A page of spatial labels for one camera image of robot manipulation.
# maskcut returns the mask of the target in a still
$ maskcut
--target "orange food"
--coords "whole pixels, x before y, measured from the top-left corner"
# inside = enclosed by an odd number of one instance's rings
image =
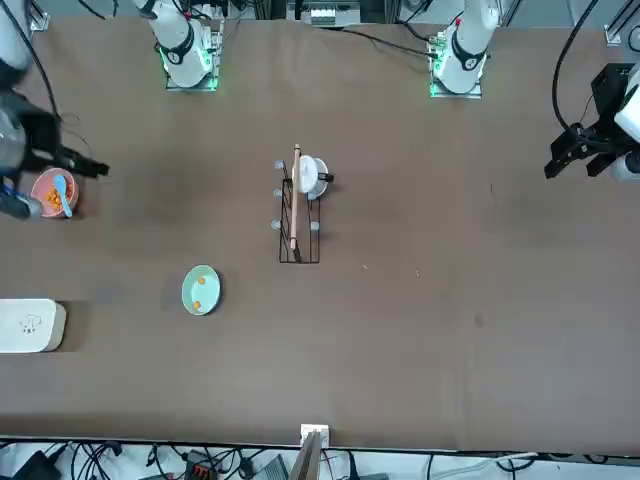
[[[64,181],[67,183],[67,191],[65,197],[67,197],[67,202],[70,202],[73,195],[73,185],[69,184],[69,180],[67,180],[66,178],[64,179]],[[53,185],[51,185],[51,189],[49,190],[49,193],[47,194],[47,198],[45,200],[54,211],[59,212],[60,210],[62,210],[62,199],[60,198],[58,190],[56,190],[56,187],[54,187]]]

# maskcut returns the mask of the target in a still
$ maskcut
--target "wire rack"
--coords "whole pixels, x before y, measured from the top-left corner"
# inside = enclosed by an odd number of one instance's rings
[[[291,202],[293,198],[293,180],[289,177],[287,166],[282,160],[276,162],[276,169],[283,173],[282,188],[276,188],[274,195],[280,198],[280,220],[271,222],[271,227],[279,232],[278,260],[280,263],[300,265],[320,262],[320,199],[306,196],[307,213],[301,212],[307,224],[299,222],[295,250],[290,248]]]

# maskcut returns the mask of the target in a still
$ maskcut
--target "blue spoon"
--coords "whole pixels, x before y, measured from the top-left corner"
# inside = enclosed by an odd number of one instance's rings
[[[64,214],[67,218],[71,218],[71,207],[67,203],[67,181],[64,179],[62,175],[56,175],[53,177],[53,186],[58,190],[58,195],[60,195],[60,200],[62,201],[62,209],[64,210]]]

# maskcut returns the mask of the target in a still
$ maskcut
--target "white box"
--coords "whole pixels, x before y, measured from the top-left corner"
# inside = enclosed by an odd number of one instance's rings
[[[53,300],[0,299],[0,353],[55,350],[66,320],[66,310]]]

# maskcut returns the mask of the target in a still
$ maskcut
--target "white mug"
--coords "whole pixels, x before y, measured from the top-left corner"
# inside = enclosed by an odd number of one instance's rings
[[[300,157],[300,178],[298,190],[309,198],[318,198],[327,189],[327,183],[333,182],[327,164],[319,158],[309,155]]]

